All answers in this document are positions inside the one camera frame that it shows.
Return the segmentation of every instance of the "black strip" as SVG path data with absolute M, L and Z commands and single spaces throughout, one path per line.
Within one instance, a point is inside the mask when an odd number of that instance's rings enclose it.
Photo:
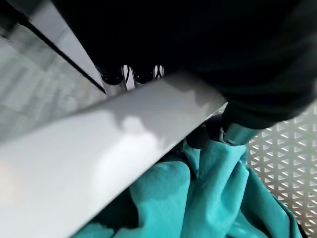
M 93 80 L 81 67 L 79 67 L 74 61 L 72 61 L 67 55 L 64 54 L 52 41 L 50 41 L 45 35 L 43 35 L 35 26 L 29 21 L 22 23 L 25 27 L 29 28 L 35 35 L 37 35 L 42 41 L 44 41 L 52 50 L 62 56 L 68 63 L 70 63 L 75 69 L 77 69 L 83 76 L 85 76 L 92 84 L 94 84 L 100 91 L 105 93 L 105 90 L 95 80 Z
M 298 228 L 299 228 L 299 231 L 300 231 L 302 237 L 303 237 L 303 238 L 308 238 L 308 236 L 306 235 L 306 233 L 305 233 L 303 227 L 302 227 L 299 223 L 298 223 Z

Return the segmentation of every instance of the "metal grate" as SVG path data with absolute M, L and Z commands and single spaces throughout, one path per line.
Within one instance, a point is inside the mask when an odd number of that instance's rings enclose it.
M 250 141 L 250 165 L 262 182 L 317 238 L 317 102 L 301 116 Z

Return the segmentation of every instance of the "dark clothing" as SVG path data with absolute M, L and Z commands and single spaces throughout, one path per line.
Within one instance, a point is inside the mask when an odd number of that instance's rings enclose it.
M 54 2 L 96 66 L 185 68 L 243 126 L 292 118 L 316 97 L 316 0 Z

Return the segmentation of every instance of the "white panel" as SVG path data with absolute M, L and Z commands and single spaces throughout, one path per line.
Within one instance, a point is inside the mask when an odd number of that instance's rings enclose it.
M 29 21 L 53 43 L 67 28 L 66 22 L 51 1 L 43 2 Z
M 70 236 L 223 103 L 172 75 L 2 145 L 0 236 Z
M 92 77 L 99 85 L 103 86 L 98 71 L 90 60 L 86 51 L 69 27 L 56 40 L 55 45 L 64 52 L 82 70 Z

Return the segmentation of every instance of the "teal fabric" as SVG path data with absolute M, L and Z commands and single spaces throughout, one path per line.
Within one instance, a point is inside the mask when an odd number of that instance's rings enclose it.
M 183 150 L 194 179 L 190 179 L 188 165 L 175 156 L 154 165 L 130 186 L 137 227 L 113 229 L 91 222 L 75 237 L 302 237 L 292 213 L 246 166 L 245 146 L 210 141 L 206 148 L 197 150 L 185 142 Z

